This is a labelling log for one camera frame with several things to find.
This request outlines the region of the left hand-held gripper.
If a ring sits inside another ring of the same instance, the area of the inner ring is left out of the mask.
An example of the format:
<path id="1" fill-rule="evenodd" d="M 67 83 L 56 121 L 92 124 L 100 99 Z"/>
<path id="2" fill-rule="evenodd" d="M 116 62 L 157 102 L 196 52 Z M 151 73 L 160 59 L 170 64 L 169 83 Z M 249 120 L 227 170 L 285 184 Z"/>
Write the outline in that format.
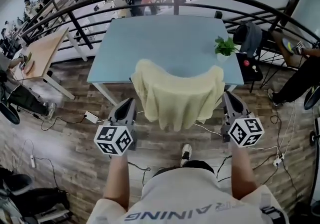
<path id="1" fill-rule="evenodd" d="M 137 117 L 136 100 L 127 98 L 117 104 L 108 119 L 97 128 L 94 143 L 107 155 L 123 155 L 136 149 L 135 120 Z"/>

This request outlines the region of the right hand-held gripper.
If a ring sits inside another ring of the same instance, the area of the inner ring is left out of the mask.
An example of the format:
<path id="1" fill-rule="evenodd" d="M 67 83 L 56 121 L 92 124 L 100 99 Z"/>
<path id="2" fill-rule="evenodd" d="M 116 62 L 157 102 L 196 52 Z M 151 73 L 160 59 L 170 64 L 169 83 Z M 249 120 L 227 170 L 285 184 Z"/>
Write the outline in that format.
<path id="1" fill-rule="evenodd" d="M 248 109 L 236 94 L 225 91 L 222 95 L 225 121 L 221 127 L 222 141 L 234 142 L 238 147 L 253 147 L 264 135 L 259 118 Z"/>

